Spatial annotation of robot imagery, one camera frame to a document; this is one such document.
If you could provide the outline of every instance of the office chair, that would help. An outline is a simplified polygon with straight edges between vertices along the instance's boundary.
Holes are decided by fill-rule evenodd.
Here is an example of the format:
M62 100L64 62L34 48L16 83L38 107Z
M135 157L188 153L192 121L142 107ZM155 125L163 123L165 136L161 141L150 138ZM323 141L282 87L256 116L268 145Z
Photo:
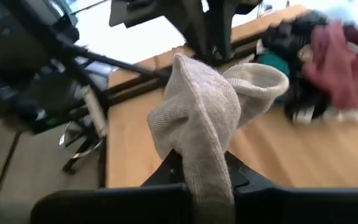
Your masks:
M48 6L52 10L48 21L54 18L55 8L43 2L33 2L32 6ZM28 131L38 134L54 128L56 123L66 114L65 109L82 99L81 88L75 79L54 63L53 57L45 52L44 46L18 23L18 21L0 5L0 118L8 128L18 132L15 137L15 146L11 147L0 176L0 188L6 169L9 166L20 133ZM73 16L65 14L58 18L50 27L57 30L59 36L73 45L79 39L79 32L73 25ZM86 60L81 64L84 68L91 64ZM88 72L89 78L96 80L98 88L106 89L107 80L101 80L97 75ZM44 122L37 123L48 116ZM71 158L63 167L67 174L75 171L72 165L80 157L96 150L100 140L92 132L88 132L90 123L83 118L73 119L78 124L78 131L70 142L59 140L59 145L66 148L68 145L85 137L78 153L71 154Z

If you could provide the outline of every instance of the floor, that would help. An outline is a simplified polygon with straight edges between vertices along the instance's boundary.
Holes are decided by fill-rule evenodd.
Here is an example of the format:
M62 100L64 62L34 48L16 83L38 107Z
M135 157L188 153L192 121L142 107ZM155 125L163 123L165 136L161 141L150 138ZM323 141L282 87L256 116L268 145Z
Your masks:
M358 20L358 1L354 1L352 5L342 0L319 0L313 1L313 4L307 0L291 2L300 2L309 7L328 11L335 17L346 16ZM285 1L281 3L274 1L273 9L285 7ZM163 17L130 29L126 29L123 25L110 28L108 17L109 2L79 13L78 28L81 39L78 44L87 45L89 49L108 57L135 63L184 43L181 35ZM233 24L236 26L255 17L256 11L246 16L236 16ZM22 136L7 174L0 202L33 204L44 195L60 189L97 187L96 154L80 161L78 165L81 168L76 175L69 177L60 172L68 159L57 144L61 133L62 128L56 128L38 136L28 134ZM0 122L0 169L13 137L14 133L5 129Z

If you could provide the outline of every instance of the metal bar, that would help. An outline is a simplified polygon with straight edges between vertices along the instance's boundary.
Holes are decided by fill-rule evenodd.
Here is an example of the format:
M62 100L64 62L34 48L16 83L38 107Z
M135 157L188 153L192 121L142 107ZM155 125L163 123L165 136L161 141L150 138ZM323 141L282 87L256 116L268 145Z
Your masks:
M98 160L98 185L99 188L106 187L106 177L107 177L107 139L103 138L102 145L99 149L99 160Z
M118 85L112 86L111 88L108 88L106 90L106 93L109 95L117 94L120 91L124 91L124 90L130 89L130 88L133 88L137 85L140 85L142 83L148 82L153 79L154 78L152 78L152 77L145 77L145 76L137 77L132 80L126 81L124 83L120 83Z
M96 54L93 52L90 52L88 49L85 49L83 47L79 47L76 45L69 45L67 46L67 50L69 50L71 53L84 57L84 58L88 58L88 59L92 59L98 62L102 62L102 63L106 63L108 65L113 65L113 66L117 66L120 68L123 68L125 70L128 71L132 71L132 72L137 72L140 74L144 74L144 75L148 75L151 77L159 77L161 76L161 74L159 72L155 72L155 71L151 71L149 69L145 69L142 68L140 66L137 65L131 65L129 63L125 63L119 60L115 60L113 58L109 58L100 54Z
M80 10L78 10L78 11L72 12L72 13L70 13L70 15L76 15L76 14L82 12L82 11L85 11L85 10L91 9L91 8L93 8L93 7L95 7L95 6L98 6L98 5L100 5L100 4L102 4L102 3L106 2L106 1L110 1L110 0L102 0L102 1L100 1L100 2L97 2L97 3L93 4L93 5L86 6L85 8L80 9Z

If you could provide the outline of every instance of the gray carpet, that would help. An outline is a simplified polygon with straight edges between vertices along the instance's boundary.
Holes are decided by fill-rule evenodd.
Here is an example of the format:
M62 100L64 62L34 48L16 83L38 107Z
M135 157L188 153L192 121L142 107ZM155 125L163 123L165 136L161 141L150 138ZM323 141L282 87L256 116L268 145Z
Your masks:
M78 161L75 175L67 176L61 172L68 159L58 146L62 129L55 128L36 136L22 135L1 190L1 203L32 205L57 190L97 188L97 153ZM13 137L14 133L0 122L0 171ZM74 151L79 143L69 149Z

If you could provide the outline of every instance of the sock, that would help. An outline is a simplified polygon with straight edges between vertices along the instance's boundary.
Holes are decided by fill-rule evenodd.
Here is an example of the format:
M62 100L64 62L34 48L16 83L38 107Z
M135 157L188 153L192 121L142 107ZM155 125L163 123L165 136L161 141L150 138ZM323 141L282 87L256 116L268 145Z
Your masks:
M288 78L290 77L290 67L286 60L279 57L277 54L273 52L266 52L258 56L257 62L262 65L270 65L274 68L277 68L279 71L283 72ZM279 96L275 99L276 103L284 102L284 97Z
M174 56L164 102L147 121L159 156L174 149L183 158L195 223L235 222L224 152L236 128L267 110L287 87L286 76L265 65L235 65L220 75L183 54Z

